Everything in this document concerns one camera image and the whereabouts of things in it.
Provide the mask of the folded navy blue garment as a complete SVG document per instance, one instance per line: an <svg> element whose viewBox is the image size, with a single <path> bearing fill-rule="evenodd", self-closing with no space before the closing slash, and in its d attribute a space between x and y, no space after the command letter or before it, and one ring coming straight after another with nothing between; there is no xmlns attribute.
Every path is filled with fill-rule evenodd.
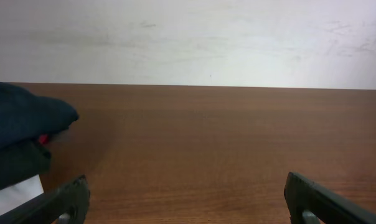
<svg viewBox="0 0 376 224"><path fill-rule="evenodd" d="M79 115L68 103L0 82L0 149L64 131Z"/></svg>

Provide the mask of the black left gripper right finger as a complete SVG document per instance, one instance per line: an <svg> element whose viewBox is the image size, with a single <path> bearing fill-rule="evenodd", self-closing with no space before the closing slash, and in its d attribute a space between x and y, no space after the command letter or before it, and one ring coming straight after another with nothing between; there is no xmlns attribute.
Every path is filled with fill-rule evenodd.
<svg viewBox="0 0 376 224"><path fill-rule="evenodd" d="M297 172L288 174L284 187L284 198L292 224L376 223L376 214L363 209Z"/></svg>

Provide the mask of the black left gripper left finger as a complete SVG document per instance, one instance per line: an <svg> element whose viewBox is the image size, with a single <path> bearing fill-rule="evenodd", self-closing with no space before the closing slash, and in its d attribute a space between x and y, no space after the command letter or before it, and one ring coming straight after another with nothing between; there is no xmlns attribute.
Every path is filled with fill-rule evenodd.
<svg viewBox="0 0 376 224"><path fill-rule="evenodd" d="M83 223L90 206L84 175L0 216L0 224Z"/></svg>

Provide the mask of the folded red garment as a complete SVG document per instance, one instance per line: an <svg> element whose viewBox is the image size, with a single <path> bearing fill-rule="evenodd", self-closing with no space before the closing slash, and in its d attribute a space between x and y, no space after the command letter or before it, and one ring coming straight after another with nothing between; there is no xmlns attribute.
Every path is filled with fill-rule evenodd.
<svg viewBox="0 0 376 224"><path fill-rule="evenodd" d="M49 139L50 138L48 134L43 134L43 135L40 135L37 140L39 143L44 145L48 143Z"/></svg>

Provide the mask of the folded black garment in stack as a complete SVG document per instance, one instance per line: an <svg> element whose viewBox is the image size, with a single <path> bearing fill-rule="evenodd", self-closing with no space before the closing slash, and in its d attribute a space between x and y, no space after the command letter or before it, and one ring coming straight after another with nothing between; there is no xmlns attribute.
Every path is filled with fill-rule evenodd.
<svg viewBox="0 0 376 224"><path fill-rule="evenodd" d="M0 190L47 172L52 155L37 141L21 141L0 149Z"/></svg>

